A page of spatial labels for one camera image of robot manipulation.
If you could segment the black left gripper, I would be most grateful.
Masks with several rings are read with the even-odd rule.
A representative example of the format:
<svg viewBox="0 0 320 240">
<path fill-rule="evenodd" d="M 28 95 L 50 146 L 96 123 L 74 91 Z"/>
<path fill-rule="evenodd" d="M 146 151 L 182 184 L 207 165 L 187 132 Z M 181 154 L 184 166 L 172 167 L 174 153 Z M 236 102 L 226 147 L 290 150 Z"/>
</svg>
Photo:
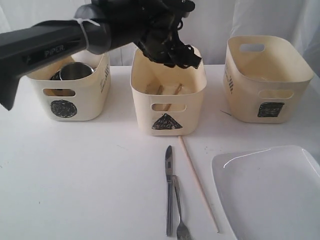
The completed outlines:
<svg viewBox="0 0 320 240">
<path fill-rule="evenodd" d="M 150 61 L 169 68 L 198 69 L 202 58 L 190 44 L 180 40 L 183 18 L 195 10 L 192 0 L 139 0 L 147 20 L 136 46 Z"/>
</svg>

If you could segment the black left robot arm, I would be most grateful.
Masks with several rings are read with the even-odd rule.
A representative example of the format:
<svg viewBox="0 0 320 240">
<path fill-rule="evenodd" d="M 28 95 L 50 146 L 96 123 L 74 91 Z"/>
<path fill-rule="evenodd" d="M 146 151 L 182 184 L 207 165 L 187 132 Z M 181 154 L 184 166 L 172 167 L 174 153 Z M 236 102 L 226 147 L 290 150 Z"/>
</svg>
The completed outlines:
<svg viewBox="0 0 320 240">
<path fill-rule="evenodd" d="M 202 59 L 179 38 L 194 9 L 191 0 L 93 0 L 72 19 L 2 33 L 0 103 L 11 110 L 22 76 L 82 50 L 101 55 L 134 43 L 152 62 L 198 68 Z"/>
</svg>

